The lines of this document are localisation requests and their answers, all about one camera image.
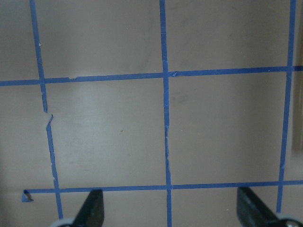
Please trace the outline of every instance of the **grid square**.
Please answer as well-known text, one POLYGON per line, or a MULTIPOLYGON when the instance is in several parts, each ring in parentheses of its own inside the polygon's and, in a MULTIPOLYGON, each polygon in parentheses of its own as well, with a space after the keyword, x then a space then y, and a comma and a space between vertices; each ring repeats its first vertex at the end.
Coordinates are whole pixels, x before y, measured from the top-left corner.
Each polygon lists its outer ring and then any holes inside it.
POLYGON ((294 63, 293 65, 303 65, 303 1, 296 1, 296 13, 295 13, 295 30, 294 30, 294 63))
POLYGON ((53 188, 40 87, 0 87, 0 97, 1 191, 53 188))
MULTIPOLYGON (((166 227, 166 191, 103 192, 104 227, 166 227)), ((88 193, 62 193, 65 217, 75 217, 88 193)))
POLYGON ((169 82, 173 184, 278 180, 285 73, 169 82))
POLYGON ((303 185, 283 187, 282 213, 303 220, 303 185))
POLYGON ((167 0, 170 71, 284 66, 289 1, 167 0))
POLYGON ((303 179, 303 73, 293 75, 285 157, 285 180, 303 179))
POLYGON ((1 0, 0 81, 39 79, 28 1, 1 0))
POLYGON ((154 0, 37 1, 46 78, 161 72, 154 0))
MULTIPOLYGON (((252 190, 275 211, 276 187, 252 187, 252 190)), ((240 227, 236 205, 237 188, 173 190, 173 226, 240 227)))
POLYGON ((165 184, 161 79, 47 85, 61 187, 165 184))
POLYGON ((21 192, 1 193, 0 223, 6 227, 48 227, 58 219, 55 194, 34 194, 21 202, 21 192))

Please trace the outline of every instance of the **vertical blue tape strip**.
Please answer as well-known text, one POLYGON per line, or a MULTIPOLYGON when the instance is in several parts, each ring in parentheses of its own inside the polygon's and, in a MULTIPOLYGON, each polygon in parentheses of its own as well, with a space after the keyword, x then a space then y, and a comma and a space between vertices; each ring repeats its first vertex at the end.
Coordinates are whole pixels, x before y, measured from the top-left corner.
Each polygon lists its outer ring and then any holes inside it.
POLYGON ((35 50, 36 50, 38 74, 39 74, 39 79, 40 79, 40 88, 41 88, 41 93, 42 93, 43 111, 47 113, 46 87, 45 87, 45 80, 44 80, 44 71, 43 71, 43 66, 42 66, 42 57, 41 57, 41 50, 40 50, 40 39, 39 39, 39 33, 38 33, 38 22, 37 22, 35 0, 30 0, 29 5, 30 5, 30 13, 31 13, 31 17, 32 17, 32 27, 33 27, 35 50))
POLYGON ((53 185, 55 187, 58 216, 59 216, 59 219, 62 219, 63 212, 62 212, 62 204, 61 204, 61 198, 60 198, 60 188, 59 188, 58 174, 57 174, 57 169, 56 169, 55 153, 54 153, 54 148, 53 148, 53 135, 52 135, 52 128, 51 128, 52 120, 53 120, 53 115, 51 116, 51 119, 49 120, 49 122, 47 124, 46 133, 47 133, 48 147, 49 147, 49 152, 50 152, 51 162, 52 162, 53 185))
POLYGON ((291 97, 292 71, 293 71, 293 58, 294 58, 295 8, 296 8, 296 0, 291 0, 290 16, 289 16, 288 56, 287 56, 287 66, 289 69, 286 75, 279 186, 278 186, 278 195, 277 195, 277 203, 276 203, 276 212, 278 213, 281 212, 282 198, 283 198, 283 183, 284 183, 285 157, 286 157, 286 145, 287 145, 287 133, 288 133, 289 106, 290 106, 290 97, 291 97))
POLYGON ((160 0, 160 26, 161 26, 161 50, 162 50, 162 67, 163 67, 163 106, 164 106, 164 130, 165 130, 165 168, 166 168, 166 186, 167 189, 167 227, 172 226, 171 221, 171 180, 169 170, 169 66, 167 59, 166 45, 166 16, 165 16, 165 0, 160 0))

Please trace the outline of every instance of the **gray floor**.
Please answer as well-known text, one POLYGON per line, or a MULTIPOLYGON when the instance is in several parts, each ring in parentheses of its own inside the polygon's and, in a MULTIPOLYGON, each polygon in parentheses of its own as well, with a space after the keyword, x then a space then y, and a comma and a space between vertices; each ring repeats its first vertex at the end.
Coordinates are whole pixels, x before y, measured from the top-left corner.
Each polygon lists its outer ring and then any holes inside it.
MULTIPOLYGON (((303 65, 302 7, 297 0, 293 66, 303 65)), ((159 1, 36 0, 36 13, 48 113, 30 5, 0 3, 0 222, 47 227, 58 219, 54 193, 21 202, 24 189, 54 188, 45 130, 53 114, 60 188, 114 187, 104 192, 105 227, 168 226, 165 187, 120 191, 167 184, 159 1), (143 73, 160 75, 120 80, 143 73), (70 83, 104 75, 115 79, 70 83)), ((252 189, 276 210, 289 18, 286 0, 166 0, 169 71, 177 75, 168 94, 172 185, 273 183, 252 189), (252 67, 285 68, 204 75, 252 67), (192 70, 199 72, 189 77, 192 70)), ((284 180, 298 185, 284 186, 282 212, 301 220, 302 91, 302 72, 294 72, 282 167, 284 180)), ((74 217, 87 195, 61 193, 64 217, 74 217)), ((240 226, 236 187, 173 189, 171 205, 173 227, 240 226)))

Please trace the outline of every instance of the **blue grid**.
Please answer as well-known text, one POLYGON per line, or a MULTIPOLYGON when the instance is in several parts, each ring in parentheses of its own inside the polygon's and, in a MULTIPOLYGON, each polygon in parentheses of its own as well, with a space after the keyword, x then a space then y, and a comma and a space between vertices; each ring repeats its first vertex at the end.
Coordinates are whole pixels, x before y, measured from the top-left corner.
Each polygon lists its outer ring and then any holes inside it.
MULTIPOLYGON (((288 118, 289 118, 289 105, 291 96, 291 82, 292 73, 294 71, 303 71, 303 66, 293 66, 293 52, 294 52, 294 25, 295 25, 295 7, 296 0, 290 0, 290 23, 289 23, 289 42, 288 42, 288 58, 287 66, 281 67, 260 67, 260 68, 241 68, 241 69, 219 69, 219 70, 195 70, 195 71, 169 71, 168 58, 167 58, 167 45, 166 45, 166 16, 165 16, 165 0, 160 0, 160 27, 161 27, 161 49, 162 49, 162 73, 144 73, 144 74, 124 74, 124 75, 108 75, 108 76, 91 76, 91 77, 77 77, 75 79, 70 78, 44 78, 44 71, 42 65, 42 57, 40 50, 40 41, 38 33, 38 24, 36 16, 36 4, 35 0, 30 0, 30 11, 32 18, 33 34, 35 40, 36 59, 38 66, 39 79, 32 80, 11 80, 0 81, 0 86, 19 86, 19 85, 40 85, 42 93, 43 110, 47 112, 46 103, 46 84, 52 83, 69 83, 69 82, 85 82, 85 81, 104 81, 104 80, 124 80, 124 79, 151 79, 151 78, 163 78, 164 88, 164 130, 165 130, 165 160, 166 160, 166 185, 149 185, 149 186, 119 186, 119 187, 102 187, 103 191, 137 191, 137 190, 167 190, 167 226, 172 226, 171 220, 171 191, 179 189, 202 189, 202 188, 231 188, 241 186, 277 186, 277 205, 276 211, 281 211, 282 198, 283 198, 283 186, 285 185, 302 185, 301 181, 284 181, 284 169, 285 169, 285 154, 287 143, 287 130, 288 130, 288 118), (169 131, 169 78, 177 76, 204 76, 204 75, 225 75, 225 74, 243 74, 243 73, 262 73, 262 72, 286 72, 286 88, 285 88, 285 107, 284 107, 284 121, 281 143, 281 157, 280 157, 280 170, 278 181, 271 182, 246 182, 246 183, 208 183, 208 184, 171 184, 170 170, 169 170, 169 147, 168 147, 168 131, 169 131)), ((51 117, 47 127, 47 138, 50 150, 50 157, 52 162, 52 173, 54 177, 53 189, 28 189, 29 193, 55 193, 58 216, 63 218, 62 205, 60 199, 60 193, 67 192, 90 192, 92 189, 100 189, 101 187, 94 188, 65 188, 59 187, 59 181, 55 166, 55 156, 53 149, 52 130, 51 130, 51 117)), ((26 202, 25 195, 22 196, 22 201, 26 202)))

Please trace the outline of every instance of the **black object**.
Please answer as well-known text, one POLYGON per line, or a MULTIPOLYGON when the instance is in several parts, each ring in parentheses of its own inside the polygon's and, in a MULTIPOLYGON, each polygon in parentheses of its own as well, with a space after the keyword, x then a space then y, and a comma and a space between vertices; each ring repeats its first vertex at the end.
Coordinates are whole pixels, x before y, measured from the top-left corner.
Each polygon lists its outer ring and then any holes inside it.
POLYGON ((104 221, 102 190, 92 190, 71 227, 101 227, 104 221))
POLYGON ((293 219, 279 219, 249 188, 238 188, 237 216, 243 227, 303 227, 293 219))

